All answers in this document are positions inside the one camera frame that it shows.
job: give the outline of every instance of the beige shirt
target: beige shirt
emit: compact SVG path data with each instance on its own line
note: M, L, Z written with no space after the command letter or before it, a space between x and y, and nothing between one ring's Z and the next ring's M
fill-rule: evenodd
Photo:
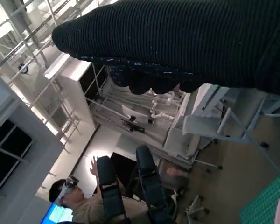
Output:
M147 206L145 202L138 202L128 197L122 197L123 204L126 209L126 214L130 218L132 224L149 223L147 216ZM73 210L73 222L83 224L102 224L106 222L103 200L97 195L88 198L80 203L80 205ZM120 220L116 217L110 223L116 223Z

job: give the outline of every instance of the dark window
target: dark window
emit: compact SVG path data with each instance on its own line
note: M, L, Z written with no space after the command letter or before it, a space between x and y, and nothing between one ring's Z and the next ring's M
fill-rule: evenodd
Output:
M6 120L0 127L0 142L14 127L10 120ZM20 128L16 127L9 137L4 141L1 148L19 157L24 157L24 151L29 146L31 138L23 132ZM16 164L18 160L7 154L0 152L0 183Z
M100 71L102 66L103 65L101 64L96 64L96 63L94 64L94 69L96 73ZM107 79L107 73L105 69L102 69L101 73L98 76L98 85L101 87L106 79ZM92 66L90 66L80 79L80 84L83 92L85 92L88 89L89 85L92 83L93 80L94 80L93 68ZM94 99L97 93L98 93L98 87L97 84L94 82L91 88L85 94L85 96L87 98Z

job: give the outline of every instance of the person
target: person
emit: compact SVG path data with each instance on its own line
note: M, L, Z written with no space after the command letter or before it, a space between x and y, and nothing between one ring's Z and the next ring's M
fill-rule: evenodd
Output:
M93 157L91 160L92 168L90 172L96 177L98 182L98 167L97 160ZM56 181L50 191L49 191L49 200L54 202L61 190L62 185L65 183L65 179ZM106 217L103 207L103 200L101 198L100 188L97 188L98 191L90 198L85 198L83 191L75 186L73 190L65 194L59 201L60 205L65 208L70 208L73 212L73 222L83 223L83 224L102 224L105 223ZM126 209L127 216L131 219L133 224L136 223L149 223L147 215L147 206L144 202L138 202L132 198L122 197L124 207ZM115 223L120 220L120 217L116 217L110 220L110 223Z

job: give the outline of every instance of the green cutting mat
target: green cutting mat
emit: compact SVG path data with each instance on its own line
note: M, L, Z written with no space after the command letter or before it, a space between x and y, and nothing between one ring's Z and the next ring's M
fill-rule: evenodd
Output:
M280 176L242 209L241 224L274 224L280 198Z

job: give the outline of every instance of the blue screen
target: blue screen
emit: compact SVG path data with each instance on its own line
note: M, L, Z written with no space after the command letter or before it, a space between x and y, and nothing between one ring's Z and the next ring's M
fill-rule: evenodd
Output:
M52 203L41 224L56 224L63 221L72 221L71 213L71 209L65 209Z

